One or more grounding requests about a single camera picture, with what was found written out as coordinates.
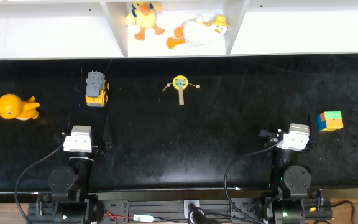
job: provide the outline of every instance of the colorful cube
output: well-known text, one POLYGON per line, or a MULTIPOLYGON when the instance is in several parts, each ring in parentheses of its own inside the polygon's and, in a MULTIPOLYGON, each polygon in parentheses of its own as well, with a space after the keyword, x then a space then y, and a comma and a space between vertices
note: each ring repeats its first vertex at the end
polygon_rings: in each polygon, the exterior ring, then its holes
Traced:
POLYGON ((335 131, 343 128, 342 114, 340 111, 326 111, 317 116, 318 129, 320 131, 335 131))

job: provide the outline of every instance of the wooden handle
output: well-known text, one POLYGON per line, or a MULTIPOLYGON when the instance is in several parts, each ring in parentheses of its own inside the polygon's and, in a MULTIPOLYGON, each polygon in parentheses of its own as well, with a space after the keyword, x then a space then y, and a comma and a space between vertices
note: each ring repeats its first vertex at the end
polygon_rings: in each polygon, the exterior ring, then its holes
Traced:
POLYGON ((179 87, 179 105, 185 104, 185 97, 183 96, 183 88, 179 87))

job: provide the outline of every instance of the duck's orange beak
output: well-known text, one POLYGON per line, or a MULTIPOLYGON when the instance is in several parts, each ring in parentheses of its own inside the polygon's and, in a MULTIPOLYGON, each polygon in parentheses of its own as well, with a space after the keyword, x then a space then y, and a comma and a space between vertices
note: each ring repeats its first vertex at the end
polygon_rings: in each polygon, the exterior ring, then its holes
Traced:
POLYGON ((139 9, 146 16, 150 14, 151 8, 150 8, 150 4, 147 3, 147 2, 143 3, 142 5, 140 5, 139 9))

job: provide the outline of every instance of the black table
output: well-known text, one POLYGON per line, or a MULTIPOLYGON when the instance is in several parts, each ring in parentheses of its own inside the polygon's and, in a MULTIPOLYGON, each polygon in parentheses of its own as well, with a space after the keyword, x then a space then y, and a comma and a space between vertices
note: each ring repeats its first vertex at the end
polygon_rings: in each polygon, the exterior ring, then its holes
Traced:
MULTIPOLYGON (((0 192, 12 192, 19 174, 52 152, 55 133, 91 125, 99 141, 109 123, 113 149, 96 157, 93 192, 125 189, 220 188, 226 166, 261 149, 259 130, 306 124, 310 112, 342 111, 345 128, 320 135, 300 156, 312 187, 358 187, 358 54, 264 57, 0 61, 0 96, 35 96, 37 121, 0 118, 0 192), (105 109, 85 105, 88 72, 110 82, 105 109), (200 89, 163 88, 176 75, 200 89)), ((20 191, 48 190, 49 173, 65 165, 59 152, 30 170, 20 191)), ((243 159, 231 187, 266 189, 267 154, 243 159)))

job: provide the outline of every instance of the toy truck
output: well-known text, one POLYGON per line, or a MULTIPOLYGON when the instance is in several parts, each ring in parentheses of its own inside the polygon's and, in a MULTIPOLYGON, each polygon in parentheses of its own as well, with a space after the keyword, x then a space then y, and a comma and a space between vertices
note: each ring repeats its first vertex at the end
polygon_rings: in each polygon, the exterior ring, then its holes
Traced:
POLYGON ((110 89, 105 75, 101 72, 92 71, 88 73, 86 79, 86 105, 94 107, 104 107, 109 100, 107 90, 110 89))

